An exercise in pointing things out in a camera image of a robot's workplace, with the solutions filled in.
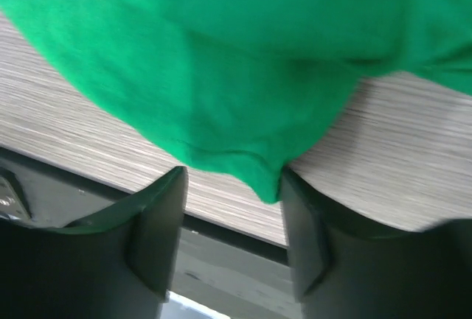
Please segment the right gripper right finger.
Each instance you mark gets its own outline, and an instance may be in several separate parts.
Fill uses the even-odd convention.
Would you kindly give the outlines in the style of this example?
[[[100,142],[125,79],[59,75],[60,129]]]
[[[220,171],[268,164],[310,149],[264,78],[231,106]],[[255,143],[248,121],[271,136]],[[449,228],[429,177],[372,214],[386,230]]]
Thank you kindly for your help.
[[[294,295],[304,318],[469,318],[471,221],[403,231],[280,179]]]

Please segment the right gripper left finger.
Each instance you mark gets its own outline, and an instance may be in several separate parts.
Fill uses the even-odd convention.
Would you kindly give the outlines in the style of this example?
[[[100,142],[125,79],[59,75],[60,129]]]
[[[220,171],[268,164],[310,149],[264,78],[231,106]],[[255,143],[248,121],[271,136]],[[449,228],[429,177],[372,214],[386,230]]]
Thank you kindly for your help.
[[[187,199],[178,166],[62,228],[1,221],[3,318],[157,318]]]

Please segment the green t-shirt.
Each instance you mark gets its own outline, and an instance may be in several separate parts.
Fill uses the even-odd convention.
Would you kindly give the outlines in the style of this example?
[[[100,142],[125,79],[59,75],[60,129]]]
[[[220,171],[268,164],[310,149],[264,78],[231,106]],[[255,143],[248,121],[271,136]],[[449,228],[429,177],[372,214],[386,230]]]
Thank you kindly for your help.
[[[471,92],[471,0],[1,0],[80,93],[196,169],[278,201],[359,81]]]

